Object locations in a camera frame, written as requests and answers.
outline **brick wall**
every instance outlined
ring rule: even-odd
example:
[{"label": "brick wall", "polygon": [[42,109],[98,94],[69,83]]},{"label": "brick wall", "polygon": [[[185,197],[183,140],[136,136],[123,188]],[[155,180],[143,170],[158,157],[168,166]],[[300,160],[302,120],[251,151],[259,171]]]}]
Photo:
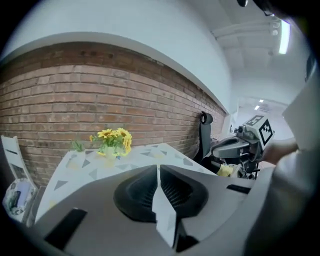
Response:
[{"label": "brick wall", "polygon": [[86,140],[108,126],[124,127],[132,145],[168,143],[193,157],[199,113],[225,112],[171,68],[120,47],[86,42],[28,52],[1,71],[0,133],[18,136],[35,182],[46,185],[71,140]]}]

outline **black chair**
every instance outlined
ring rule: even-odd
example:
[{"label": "black chair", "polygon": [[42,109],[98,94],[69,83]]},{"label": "black chair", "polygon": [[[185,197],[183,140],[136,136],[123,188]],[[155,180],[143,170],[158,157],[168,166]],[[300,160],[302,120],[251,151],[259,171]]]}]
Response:
[{"label": "black chair", "polygon": [[221,167],[221,164],[214,160],[213,155],[208,155],[211,152],[211,123],[213,117],[211,114],[203,112],[200,116],[199,125],[199,150],[193,158],[193,161],[207,168],[213,173],[217,173]]}]

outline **white ceiling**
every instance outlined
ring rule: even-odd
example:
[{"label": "white ceiling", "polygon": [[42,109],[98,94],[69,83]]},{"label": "white ceiling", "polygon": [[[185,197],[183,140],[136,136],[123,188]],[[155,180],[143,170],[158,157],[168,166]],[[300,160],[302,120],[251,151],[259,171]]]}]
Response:
[{"label": "white ceiling", "polygon": [[287,54],[280,55],[281,26],[276,17],[265,16],[252,0],[240,7],[237,0],[186,0],[207,23],[224,51],[230,70],[278,68],[294,65],[305,72],[306,46],[291,28]]},{"label": "white ceiling", "polygon": [[238,106],[240,109],[249,109],[254,110],[256,106],[259,107],[259,111],[265,114],[272,114],[280,116],[287,108],[287,105],[281,104],[278,102],[274,102],[266,99],[259,98],[250,98],[250,97],[239,97]]}]

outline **person's arm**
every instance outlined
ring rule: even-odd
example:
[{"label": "person's arm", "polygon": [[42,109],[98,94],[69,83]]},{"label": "person's arm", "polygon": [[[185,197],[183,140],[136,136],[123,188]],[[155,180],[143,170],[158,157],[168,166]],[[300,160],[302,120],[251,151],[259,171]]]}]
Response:
[{"label": "person's arm", "polygon": [[262,161],[276,165],[278,161],[298,149],[295,138],[273,140],[263,151]]}]

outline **ceiling light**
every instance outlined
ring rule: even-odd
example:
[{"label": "ceiling light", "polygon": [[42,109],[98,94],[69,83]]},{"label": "ceiling light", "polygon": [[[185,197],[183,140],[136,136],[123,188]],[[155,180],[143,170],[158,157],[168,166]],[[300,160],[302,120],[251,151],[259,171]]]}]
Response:
[{"label": "ceiling light", "polygon": [[290,24],[281,20],[281,42],[279,53],[286,54],[290,39]]}]

